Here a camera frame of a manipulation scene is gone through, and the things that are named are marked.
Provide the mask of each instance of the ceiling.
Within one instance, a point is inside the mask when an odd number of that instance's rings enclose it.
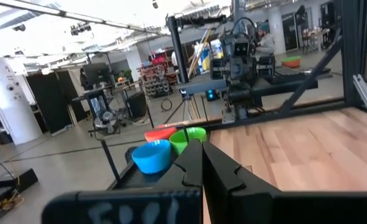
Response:
[[[205,7],[229,6],[231,3],[231,0],[153,0],[158,4],[158,8],[154,9],[152,0],[26,1],[105,21],[158,30],[165,29],[165,18],[168,14],[191,14]],[[251,4],[266,1],[247,0],[246,2]],[[0,6],[0,57],[14,56],[17,51],[32,58],[44,54],[57,55],[42,56],[41,63],[46,64],[60,61],[61,58],[66,59],[75,53],[78,57],[70,58],[69,60],[72,61],[85,57],[86,52],[126,49],[127,44],[134,44],[136,41],[155,36],[101,24],[90,24],[91,31],[71,35],[70,27],[79,22],[74,19]],[[26,28],[24,32],[12,29],[22,24]]]

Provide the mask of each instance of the person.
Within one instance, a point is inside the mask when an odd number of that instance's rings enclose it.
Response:
[[[191,63],[194,57],[196,56],[196,53],[194,52],[195,44],[192,44],[192,48],[193,48],[193,54],[188,59],[189,63]],[[173,51],[171,54],[171,61],[172,61],[172,65],[174,66],[174,70],[178,70],[179,68],[178,68],[177,56],[175,55],[175,51]]]
[[[85,91],[93,89],[93,86],[88,83],[84,68],[80,69],[80,83]]]
[[[269,24],[262,23],[258,27],[258,36],[261,39],[258,42],[257,53],[261,56],[269,56],[275,52],[275,40],[272,34],[269,33]]]

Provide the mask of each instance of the black panel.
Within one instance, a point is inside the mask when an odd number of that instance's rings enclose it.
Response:
[[[128,97],[126,103],[133,121],[137,121],[146,115],[146,98],[143,91]]]
[[[41,113],[36,112],[36,113],[34,113],[34,116],[35,116],[35,119],[37,120],[37,122],[40,126],[41,132],[46,133],[48,131],[48,127],[47,127],[47,124],[45,123]]]
[[[58,72],[58,76],[62,93],[65,95],[67,102],[72,106],[77,122],[86,119],[87,115],[81,102],[72,101],[74,98],[77,98],[78,95],[73,85],[72,78],[70,78],[69,72]]]
[[[67,111],[67,102],[60,90],[54,73],[28,76],[27,82],[51,133],[72,124]]]

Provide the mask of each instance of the concrete floor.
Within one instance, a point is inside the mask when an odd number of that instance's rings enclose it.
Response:
[[[298,55],[291,52],[277,57],[277,61],[284,57]],[[324,53],[302,56],[302,67],[313,67],[323,57]],[[334,73],[341,73],[341,55],[337,55],[328,65]],[[291,93],[267,96],[263,98],[265,107],[279,106]],[[333,78],[320,80],[319,88],[308,90],[301,99],[312,101],[325,97],[342,96],[342,77],[334,75]],[[173,108],[163,112],[160,108],[163,98],[149,102],[154,124],[163,124],[170,114],[181,102],[180,95],[175,92],[168,96]],[[200,115],[204,116],[200,95],[196,96]],[[221,113],[221,100],[205,102],[209,115]],[[188,120],[187,114],[183,114],[183,106],[177,110],[170,123]],[[91,128],[89,121],[82,121],[74,128],[54,137],[45,134],[40,139],[15,146],[13,144],[0,148],[0,161],[4,162],[12,158],[17,169],[33,168],[39,178],[39,183],[22,193],[25,202],[11,210],[0,219],[0,223],[40,223],[40,215],[44,205],[52,198],[76,190],[103,190],[112,183],[113,175],[106,160],[100,143],[90,138],[87,130]],[[144,141],[144,131],[150,130],[150,124],[143,126],[130,125],[122,128],[120,135],[105,138],[110,145],[111,154],[119,171],[126,166],[124,153],[131,146],[138,146]],[[12,170],[10,163],[4,165]],[[0,166],[0,174],[5,171]]]

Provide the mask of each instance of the black tray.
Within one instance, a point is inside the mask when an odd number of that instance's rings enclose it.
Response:
[[[305,79],[304,73],[287,68],[287,67],[276,67],[275,74],[271,78],[265,78],[270,84],[281,84],[286,82],[295,82]]]
[[[127,161],[127,167],[120,174],[120,180],[114,181],[108,188],[108,190],[114,189],[132,189],[142,187],[152,187],[155,185],[161,177],[170,169],[171,165],[165,170],[156,174],[143,174],[137,165],[132,161],[131,154],[136,147],[130,147],[125,155]],[[177,156],[171,153],[171,160],[174,161]]]

